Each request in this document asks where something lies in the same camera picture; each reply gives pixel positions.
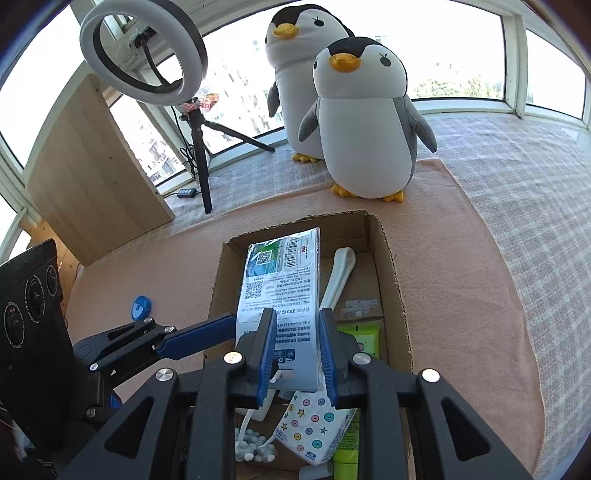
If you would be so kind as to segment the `green tube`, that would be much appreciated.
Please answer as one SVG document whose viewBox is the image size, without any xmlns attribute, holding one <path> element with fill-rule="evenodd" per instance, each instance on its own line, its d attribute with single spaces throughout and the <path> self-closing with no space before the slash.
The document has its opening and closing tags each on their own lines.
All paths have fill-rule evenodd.
<svg viewBox="0 0 591 480">
<path fill-rule="evenodd" d="M 352 405 L 353 400 L 359 400 L 362 394 L 362 382 L 359 374 L 349 370 L 349 358 L 355 354 L 353 341 L 346 340 L 344 335 L 349 334 L 356 340 L 359 353 L 380 358 L 380 331 L 381 326 L 377 322 L 357 323 L 339 326 L 338 342 L 335 343 L 335 368 L 338 371 L 337 385 L 339 386 L 339 406 L 342 406 L 342 397 L 346 397 L 346 407 Z M 346 432 L 342 435 L 341 442 L 334 456 L 335 479 L 358 478 L 358 465 L 360 453 L 360 409 L 351 409 L 346 414 L 349 421 Z"/>
</svg>

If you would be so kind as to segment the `white massager with grey balls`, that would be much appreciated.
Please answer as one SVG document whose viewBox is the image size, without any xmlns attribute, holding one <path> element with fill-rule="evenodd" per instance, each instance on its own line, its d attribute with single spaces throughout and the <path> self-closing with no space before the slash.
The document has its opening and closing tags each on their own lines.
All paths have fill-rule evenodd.
<svg viewBox="0 0 591 480">
<path fill-rule="evenodd" d="M 238 302 L 238 338 L 259 327 L 263 309 L 277 316 L 273 359 L 279 369 L 271 376 L 263 396 L 272 399 L 276 390 L 293 393 L 286 411 L 270 438 L 256 437 L 249 429 L 254 412 L 246 411 L 236 434 L 238 461 L 272 462 L 279 441 L 311 465 L 329 461 L 355 414 L 335 410 L 325 393 L 318 354 L 318 309 L 335 307 L 356 265 L 349 247 L 335 252 L 329 285 L 318 293 L 320 260 L 315 244 L 304 238 L 280 240 L 250 247 L 245 278 Z"/>
</svg>

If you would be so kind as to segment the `printed plastic packet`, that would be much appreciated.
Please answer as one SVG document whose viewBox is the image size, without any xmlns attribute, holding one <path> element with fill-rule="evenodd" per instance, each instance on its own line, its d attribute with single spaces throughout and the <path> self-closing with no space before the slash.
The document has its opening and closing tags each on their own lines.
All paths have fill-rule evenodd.
<svg viewBox="0 0 591 480">
<path fill-rule="evenodd" d="M 277 316 L 274 358 L 281 390 L 315 392 L 318 378 L 321 231 L 312 228 L 249 245 L 235 337 L 259 327 L 263 309 Z"/>
</svg>

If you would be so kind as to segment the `translucent white cap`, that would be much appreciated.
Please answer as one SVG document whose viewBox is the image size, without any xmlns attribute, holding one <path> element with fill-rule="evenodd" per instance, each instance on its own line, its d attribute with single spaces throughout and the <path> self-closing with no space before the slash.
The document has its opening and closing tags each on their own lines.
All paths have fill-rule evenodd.
<svg viewBox="0 0 591 480">
<path fill-rule="evenodd" d="M 308 465 L 301 467 L 298 472 L 298 480 L 322 480 L 330 479 L 332 472 L 334 471 L 334 465 L 332 461 L 325 462 L 318 465 Z"/>
</svg>

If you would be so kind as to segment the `star-patterned tissue pack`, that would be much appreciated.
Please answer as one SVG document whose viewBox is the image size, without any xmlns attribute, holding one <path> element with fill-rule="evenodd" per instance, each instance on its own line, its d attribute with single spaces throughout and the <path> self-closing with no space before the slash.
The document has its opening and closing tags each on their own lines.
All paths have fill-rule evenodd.
<svg viewBox="0 0 591 480">
<path fill-rule="evenodd" d="M 317 466 L 332 459 L 355 414 L 356 409 L 332 407 L 325 391 L 297 391 L 274 429 L 274 439 Z"/>
</svg>

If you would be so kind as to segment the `blue round lid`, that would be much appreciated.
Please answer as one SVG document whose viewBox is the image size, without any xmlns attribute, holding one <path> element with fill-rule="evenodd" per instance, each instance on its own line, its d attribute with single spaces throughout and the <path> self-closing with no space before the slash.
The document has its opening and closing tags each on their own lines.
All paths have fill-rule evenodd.
<svg viewBox="0 0 591 480">
<path fill-rule="evenodd" d="M 151 300 L 144 296 L 140 295 L 134 299 L 130 309 L 130 318 L 132 321 L 144 321 L 150 317 L 152 308 Z"/>
</svg>

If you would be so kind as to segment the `pink blanket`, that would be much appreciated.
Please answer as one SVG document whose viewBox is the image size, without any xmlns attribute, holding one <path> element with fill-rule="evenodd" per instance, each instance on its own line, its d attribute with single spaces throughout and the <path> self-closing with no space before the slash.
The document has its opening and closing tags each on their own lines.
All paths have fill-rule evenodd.
<svg viewBox="0 0 591 480">
<path fill-rule="evenodd" d="M 414 365 L 438 370 L 528 469 L 544 409 L 524 309 L 497 245 L 437 159 L 418 163 L 403 203 L 341 198 L 310 187 L 235 209 L 171 236 L 154 232 L 86 267 L 70 295 L 70 337 L 123 325 L 150 298 L 157 322 L 207 318 L 222 246 L 310 215 L 365 209 L 382 222 L 406 306 Z"/>
</svg>

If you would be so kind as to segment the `cardboard box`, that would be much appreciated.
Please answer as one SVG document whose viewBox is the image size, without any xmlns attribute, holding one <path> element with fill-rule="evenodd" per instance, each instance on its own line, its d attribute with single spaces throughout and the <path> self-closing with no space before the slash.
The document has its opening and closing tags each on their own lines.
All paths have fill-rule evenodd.
<svg viewBox="0 0 591 480">
<path fill-rule="evenodd" d="M 381 360 L 411 372 L 414 359 L 394 254 L 381 220 L 365 210 L 311 216 L 245 233 L 225 242 L 211 298 L 212 317 L 238 315 L 231 338 L 206 349 L 212 360 L 256 330 L 263 308 L 277 313 L 276 359 L 281 387 L 314 384 L 318 371 L 318 312 L 339 248 L 352 248 L 356 265 L 334 309 L 349 330 L 379 329 Z"/>
</svg>

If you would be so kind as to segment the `light wooden board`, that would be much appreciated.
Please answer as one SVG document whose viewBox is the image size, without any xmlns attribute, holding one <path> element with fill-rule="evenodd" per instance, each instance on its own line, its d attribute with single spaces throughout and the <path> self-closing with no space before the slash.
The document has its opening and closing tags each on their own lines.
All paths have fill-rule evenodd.
<svg viewBox="0 0 591 480">
<path fill-rule="evenodd" d="M 53 104 L 24 176 L 31 202 L 83 265 L 174 218 L 85 67 Z"/>
</svg>

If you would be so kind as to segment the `black tripod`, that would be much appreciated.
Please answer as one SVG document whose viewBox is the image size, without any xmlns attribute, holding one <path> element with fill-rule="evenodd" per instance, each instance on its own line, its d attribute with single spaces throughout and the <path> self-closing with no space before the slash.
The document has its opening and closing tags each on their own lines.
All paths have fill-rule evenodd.
<svg viewBox="0 0 591 480">
<path fill-rule="evenodd" d="M 193 145 L 193 160 L 189 161 L 189 165 L 191 172 L 197 174 L 201 199 L 202 202 L 204 202 L 204 213 L 208 215 L 211 214 L 212 211 L 212 202 L 211 188 L 209 188 L 208 182 L 209 171 L 202 127 L 207 127 L 230 137 L 238 138 L 239 140 L 242 140 L 242 142 L 255 146 L 266 152 L 273 153 L 276 150 L 273 146 L 261 143 L 256 139 L 250 138 L 249 136 L 243 135 L 238 131 L 232 130 L 231 128 L 216 122 L 206 120 L 204 113 L 201 112 L 200 106 L 201 104 L 197 97 L 193 97 L 179 106 L 179 112 L 181 113 L 180 119 L 185 121 L 190 128 Z"/>
</svg>

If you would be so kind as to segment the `small grey penguin plush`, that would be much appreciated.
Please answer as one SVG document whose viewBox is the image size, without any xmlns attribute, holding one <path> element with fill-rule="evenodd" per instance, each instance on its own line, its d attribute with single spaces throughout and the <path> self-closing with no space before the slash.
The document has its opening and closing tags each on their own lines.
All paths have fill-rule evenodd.
<svg viewBox="0 0 591 480">
<path fill-rule="evenodd" d="M 325 47 L 312 64 L 318 98 L 298 127 L 298 140 L 321 138 L 322 155 L 341 197 L 402 203 L 418 144 L 438 149 L 428 121 L 408 95 L 400 58 L 369 37 Z"/>
</svg>

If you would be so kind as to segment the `plaid bed sheet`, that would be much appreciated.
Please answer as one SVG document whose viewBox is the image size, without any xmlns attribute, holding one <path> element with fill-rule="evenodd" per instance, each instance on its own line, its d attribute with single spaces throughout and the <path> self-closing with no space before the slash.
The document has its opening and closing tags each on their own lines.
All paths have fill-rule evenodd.
<svg viewBox="0 0 591 480">
<path fill-rule="evenodd" d="M 524 309 L 544 409 L 537 479 L 558 474 L 590 432 L 590 158 L 561 129 L 509 116 L 434 122 L 443 163 L 488 228 Z M 214 182 L 229 212 L 331 185 L 322 164 L 280 156 Z"/>
</svg>

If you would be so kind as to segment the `large grey penguin plush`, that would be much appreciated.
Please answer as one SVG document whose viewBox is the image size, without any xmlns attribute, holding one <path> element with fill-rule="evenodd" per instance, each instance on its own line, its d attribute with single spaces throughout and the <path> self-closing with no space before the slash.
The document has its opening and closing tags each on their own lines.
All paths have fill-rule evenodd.
<svg viewBox="0 0 591 480">
<path fill-rule="evenodd" d="M 284 7 L 270 20 L 264 43 L 274 80 L 267 95 L 267 110 L 270 117 L 277 111 L 283 113 L 294 161 L 322 160 L 322 143 L 317 132 L 304 142 L 298 140 L 301 120 L 318 99 L 312 67 L 315 57 L 325 47 L 352 36 L 353 31 L 338 17 L 315 4 Z"/>
</svg>

